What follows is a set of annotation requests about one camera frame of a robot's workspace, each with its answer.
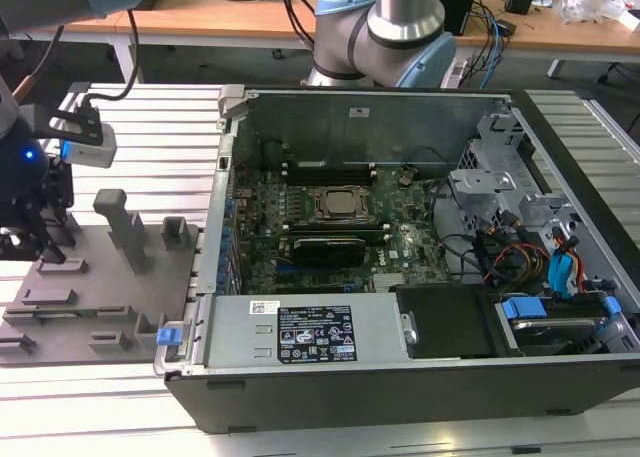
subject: motherboard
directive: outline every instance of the motherboard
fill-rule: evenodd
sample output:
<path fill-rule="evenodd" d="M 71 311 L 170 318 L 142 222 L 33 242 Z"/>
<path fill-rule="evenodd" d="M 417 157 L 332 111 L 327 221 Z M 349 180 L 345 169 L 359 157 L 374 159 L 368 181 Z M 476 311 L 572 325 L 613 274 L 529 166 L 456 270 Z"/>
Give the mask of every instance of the motherboard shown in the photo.
<path fill-rule="evenodd" d="M 239 166 L 233 192 L 241 292 L 387 292 L 449 281 L 427 218 L 428 181 L 407 179 L 402 167 L 364 172 L 370 178 L 299 178 Z M 318 185 L 323 180 L 329 185 Z"/>

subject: wooden table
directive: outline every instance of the wooden table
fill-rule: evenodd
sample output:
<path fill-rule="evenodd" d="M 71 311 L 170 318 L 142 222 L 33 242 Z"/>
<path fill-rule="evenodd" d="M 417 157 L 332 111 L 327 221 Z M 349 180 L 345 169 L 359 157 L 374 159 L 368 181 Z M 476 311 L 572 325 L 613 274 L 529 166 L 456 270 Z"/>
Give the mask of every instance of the wooden table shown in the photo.
<path fill-rule="evenodd" d="M 92 90 L 117 94 L 122 86 Z M 69 94 L 61 109 L 80 98 Z M 136 86 L 123 101 L 96 100 L 117 131 L 119 150 L 110 169 L 74 167 L 78 222 L 104 223 L 91 202 L 111 186 L 127 191 L 127 209 L 140 211 L 146 223 L 178 214 L 204 226 L 219 142 L 209 122 L 217 117 L 204 114 L 217 108 L 217 98 L 217 86 L 160 84 Z M 159 177 L 162 188 L 153 184 Z M 1 263 L 0 317 L 29 266 Z M 543 456 L 628 457 L 638 454 L 640 389 L 567 417 L 207 435 L 151 364 L 0 368 L 0 421 L 3 456 L 504 456 L 529 446 Z"/>
<path fill-rule="evenodd" d="M 528 15 L 504 13 L 504 2 L 484 0 L 498 18 L 516 24 L 507 55 L 548 60 L 640 62 L 640 33 L 631 33 L 611 20 L 598 24 L 563 24 L 554 9 L 532 8 Z M 315 18 L 300 2 L 295 3 L 304 27 L 315 31 Z M 224 0 L 160 0 L 153 11 L 136 12 L 140 41 L 151 45 L 213 47 L 302 48 L 294 35 L 281 2 L 227 2 Z M 48 40 L 52 30 L 34 32 L 32 38 Z M 458 61 L 477 52 L 486 29 L 473 17 L 465 34 L 458 37 Z M 67 27 L 63 40 L 107 42 L 114 46 L 123 75 L 133 68 L 131 25 L 125 12 L 101 21 Z"/>

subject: gray fixture plate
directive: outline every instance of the gray fixture plate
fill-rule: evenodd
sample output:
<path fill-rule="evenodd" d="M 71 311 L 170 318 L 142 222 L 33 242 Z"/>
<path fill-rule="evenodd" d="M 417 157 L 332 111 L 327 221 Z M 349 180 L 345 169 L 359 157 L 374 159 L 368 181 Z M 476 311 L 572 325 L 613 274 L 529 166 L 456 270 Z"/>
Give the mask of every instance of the gray fixture plate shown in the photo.
<path fill-rule="evenodd" d="M 35 262 L 15 300 L 7 307 L 5 322 L 0 326 L 0 365 L 152 362 L 155 333 L 161 318 L 180 320 L 183 317 L 198 227 L 189 225 L 188 247 L 170 251 L 165 250 L 161 225 L 147 225 L 145 229 L 145 252 L 153 261 L 153 267 L 145 274 L 133 273 L 124 256 L 114 247 L 108 226 L 83 228 L 74 234 L 75 248 L 64 249 L 69 259 L 81 257 L 87 262 L 88 272 L 84 274 L 40 275 L 36 270 L 40 262 Z M 123 315 L 126 312 L 107 312 L 111 315 L 42 318 L 40 323 L 28 318 L 17 322 L 11 317 L 11 309 L 25 308 L 23 299 L 27 290 L 33 296 L 45 290 L 52 295 L 52 290 L 60 289 L 73 289 L 77 297 L 68 305 L 52 303 L 39 308 L 73 312 L 104 307 L 127 309 L 130 306 L 132 312 L 128 315 Z M 96 340 L 90 339 L 91 333 L 96 333 Z M 28 347 L 31 353 L 1 343 L 4 338 L 20 335 L 35 341 L 35 346 Z M 124 342 L 125 347 L 128 345 L 126 351 L 117 342 Z"/>

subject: white label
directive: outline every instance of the white label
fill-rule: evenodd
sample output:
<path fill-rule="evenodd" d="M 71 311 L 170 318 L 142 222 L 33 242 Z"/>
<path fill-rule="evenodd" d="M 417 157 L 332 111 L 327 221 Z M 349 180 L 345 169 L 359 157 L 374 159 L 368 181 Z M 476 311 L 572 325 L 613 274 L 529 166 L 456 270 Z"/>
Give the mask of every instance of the white label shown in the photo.
<path fill-rule="evenodd" d="M 250 314 L 277 314 L 280 307 L 279 300 L 252 300 L 249 302 Z"/>
<path fill-rule="evenodd" d="M 368 107 L 351 107 L 349 109 L 349 117 L 359 117 L 366 119 L 369 117 Z"/>

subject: collaborative robot arm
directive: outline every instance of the collaborative robot arm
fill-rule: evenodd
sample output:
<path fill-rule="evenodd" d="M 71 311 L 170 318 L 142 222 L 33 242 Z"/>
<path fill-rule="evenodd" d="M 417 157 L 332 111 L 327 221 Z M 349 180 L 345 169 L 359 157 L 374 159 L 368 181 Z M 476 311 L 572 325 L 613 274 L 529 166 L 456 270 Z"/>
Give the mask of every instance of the collaborative robot arm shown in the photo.
<path fill-rule="evenodd" d="M 439 87 L 455 39 L 438 0 L 318 0 L 308 85 Z"/>
<path fill-rule="evenodd" d="M 135 7 L 140 0 L 0 0 L 0 39 L 42 27 L 101 18 Z M 63 127 L 52 122 L 64 121 Z M 63 263 L 58 245 L 73 245 L 67 209 L 73 205 L 69 159 L 46 154 L 40 140 L 60 139 L 96 149 L 99 166 L 115 154 L 113 131 L 91 105 L 62 112 L 41 105 L 19 106 L 0 77 L 0 260 Z"/>

